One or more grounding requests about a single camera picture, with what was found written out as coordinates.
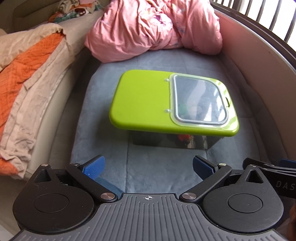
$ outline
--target green lid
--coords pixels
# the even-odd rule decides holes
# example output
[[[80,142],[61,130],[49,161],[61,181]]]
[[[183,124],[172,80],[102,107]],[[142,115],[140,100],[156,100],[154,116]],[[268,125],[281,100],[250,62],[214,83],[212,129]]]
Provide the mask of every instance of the green lid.
[[[110,120],[121,129],[171,134],[233,136],[239,129],[222,82],[151,70],[129,70],[121,76]]]

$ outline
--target pink fabric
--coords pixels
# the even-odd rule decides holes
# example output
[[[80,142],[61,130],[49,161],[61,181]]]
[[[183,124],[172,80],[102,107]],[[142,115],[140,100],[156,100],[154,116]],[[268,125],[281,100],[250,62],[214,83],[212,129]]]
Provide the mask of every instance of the pink fabric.
[[[113,0],[85,45],[108,63],[180,47],[215,55],[222,49],[222,37],[209,0]]]

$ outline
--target beige sheet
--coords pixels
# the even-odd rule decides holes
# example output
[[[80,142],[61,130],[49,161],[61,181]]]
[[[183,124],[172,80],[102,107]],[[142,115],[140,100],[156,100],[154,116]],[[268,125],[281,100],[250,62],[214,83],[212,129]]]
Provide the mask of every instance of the beige sheet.
[[[66,68],[74,61],[72,48],[63,39],[48,60],[22,86],[0,142],[0,155],[23,178],[46,107]]]
[[[79,18],[72,18],[59,23],[67,33],[67,42],[73,49],[75,55],[84,48],[87,32],[93,27],[103,13],[102,10],[98,10],[91,14],[86,14]]]
[[[61,32],[58,24],[48,23],[27,31],[16,32],[0,36],[0,72],[9,65],[14,58],[38,43],[44,37]]]

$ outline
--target silver rivet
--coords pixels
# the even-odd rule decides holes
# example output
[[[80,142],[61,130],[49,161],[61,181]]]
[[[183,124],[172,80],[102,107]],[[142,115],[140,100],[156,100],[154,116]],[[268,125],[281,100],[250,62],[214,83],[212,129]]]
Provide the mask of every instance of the silver rivet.
[[[113,193],[110,192],[105,192],[101,194],[101,198],[104,200],[112,200],[115,198],[115,195]]]
[[[182,197],[186,200],[193,200],[193,199],[196,199],[196,194],[192,192],[186,192],[182,194]]]

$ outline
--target orange cloth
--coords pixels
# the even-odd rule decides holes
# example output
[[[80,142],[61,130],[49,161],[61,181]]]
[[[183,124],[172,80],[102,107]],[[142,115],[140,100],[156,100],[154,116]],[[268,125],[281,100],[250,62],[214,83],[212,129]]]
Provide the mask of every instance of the orange cloth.
[[[13,102],[22,84],[41,67],[63,39],[62,33],[51,34],[19,54],[0,73],[0,139]],[[16,167],[0,156],[0,175],[16,175]]]
[[[54,22],[54,19],[55,19],[58,15],[60,15],[60,14],[61,14],[60,12],[56,12],[54,15],[52,15],[52,16],[49,18],[48,22],[49,22],[49,23],[53,23],[53,22]]]

